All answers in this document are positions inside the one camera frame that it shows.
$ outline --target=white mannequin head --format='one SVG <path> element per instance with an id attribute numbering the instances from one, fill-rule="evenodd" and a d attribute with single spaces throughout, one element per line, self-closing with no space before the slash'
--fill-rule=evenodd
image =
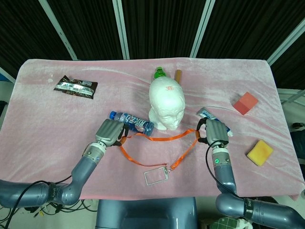
<path id="1" fill-rule="evenodd" d="M 175 130 L 181 122 L 185 98 L 182 87 L 169 77 L 155 79 L 149 89 L 149 119 L 159 130 Z"/>

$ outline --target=sponge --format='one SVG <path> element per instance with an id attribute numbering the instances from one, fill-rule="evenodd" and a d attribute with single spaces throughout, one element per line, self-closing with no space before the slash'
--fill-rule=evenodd
<path id="1" fill-rule="evenodd" d="M 246 114 L 257 104 L 258 100 L 251 95 L 249 92 L 246 92 L 234 105 L 233 107 L 239 111 L 242 115 Z"/>
<path id="2" fill-rule="evenodd" d="M 256 163 L 258 166 L 262 166 L 265 161 L 272 154 L 273 149 L 267 145 L 263 140 L 259 140 L 254 148 L 247 154 L 247 157 Z"/>

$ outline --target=yellow sponge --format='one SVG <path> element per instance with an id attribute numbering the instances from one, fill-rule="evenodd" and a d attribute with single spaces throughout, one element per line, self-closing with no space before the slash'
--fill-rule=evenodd
<path id="1" fill-rule="evenodd" d="M 258 166 L 262 166 L 272 152 L 273 149 L 267 145 L 266 142 L 259 140 L 254 148 L 247 154 L 247 157 Z"/>

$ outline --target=pink tablecloth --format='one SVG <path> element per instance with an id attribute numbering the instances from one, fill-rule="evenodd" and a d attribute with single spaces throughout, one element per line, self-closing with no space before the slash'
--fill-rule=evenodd
<path id="1" fill-rule="evenodd" d="M 157 66 L 162 66 L 171 77 L 176 69 L 183 71 L 181 86 L 186 109 L 178 130 L 155 130 L 152 136 L 173 136 L 195 128 L 199 120 L 195 113 L 206 106 L 233 131 L 228 149 L 240 196 L 297 195 L 304 189 L 270 67 L 259 60 L 28 60 L 19 71 L 0 132 L 0 179 L 33 182 L 66 178 L 111 110 L 148 118 L 148 91 Z M 98 82 L 94 99 L 54 91 L 64 75 Z M 232 103 L 247 91 L 259 103 L 243 116 Z M 245 156 L 258 139 L 274 149 L 262 167 Z M 162 143 L 135 137 L 126 142 L 125 148 L 142 163 L 171 164 L 193 140 L 193 134 Z M 169 174 L 168 181 L 148 187 L 143 176 L 148 168 L 128 161 L 118 147 L 108 148 L 84 186 L 81 198 L 218 195 L 205 165 L 206 149 L 207 145 L 198 144 Z"/>

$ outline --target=toothpaste tube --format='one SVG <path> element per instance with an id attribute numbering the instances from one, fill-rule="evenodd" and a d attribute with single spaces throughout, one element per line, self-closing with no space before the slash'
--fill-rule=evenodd
<path id="1" fill-rule="evenodd" d="M 201 108 L 196 114 L 199 115 L 201 118 L 209 118 L 209 119 L 221 122 L 218 118 L 216 118 L 214 115 L 212 115 L 210 112 L 208 112 L 205 107 Z M 231 129 L 229 127 L 227 127 L 227 133 L 228 133 L 229 137 L 233 136 L 233 132 L 231 131 Z"/>

